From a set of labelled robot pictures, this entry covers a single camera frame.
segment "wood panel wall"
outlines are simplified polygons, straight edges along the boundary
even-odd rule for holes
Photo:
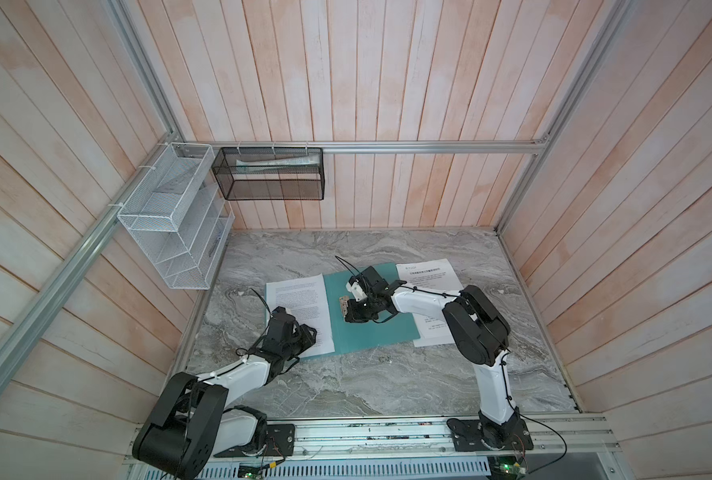
[[[0,0],[0,339],[163,133],[101,2]],[[0,478],[113,478],[193,303],[115,235],[0,398]]]
[[[712,478],[712,0],[638,4],[504,239],[636,475]]]
[[[128,0],[190,140],[540,138],[609,0]],[[497,224],[529,156],[327,155],[236,228]]]

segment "paper document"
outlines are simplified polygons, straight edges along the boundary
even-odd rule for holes
[[[418,264],[396,264],[399,278],[415,286],[431,288],[434,290],[462,290],[463,284],[459,282],[452,265],[445,258],[420,262]],[[414,340],[415,346],[443,345],[454,343],[452,333],[449,331],[444,318],[430,318],[424,315],[414,315],[417,331],[420,338]]]
[[[265,300],[271,310],[283,306],[300,324],[305,323],[316,329],[316,344],[300,357],[334,351],[332,323],[329,318],[327,289],[323,285],[323,275],[267,283]]]

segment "marble surface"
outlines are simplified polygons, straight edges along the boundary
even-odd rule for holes
[[[508,357],[513,397],[524,412],[572,411],[575,403],[495,237],[486,230],[234,232],[225,248],[188,372],[237,359],[265,328],[251,290],[357,266],[449,259],[463,285],[481,288],[511,325]],[[237,403],[270,418],[474,415],[479,393],[471,364],[454,345],[412,342],[303,360]]]

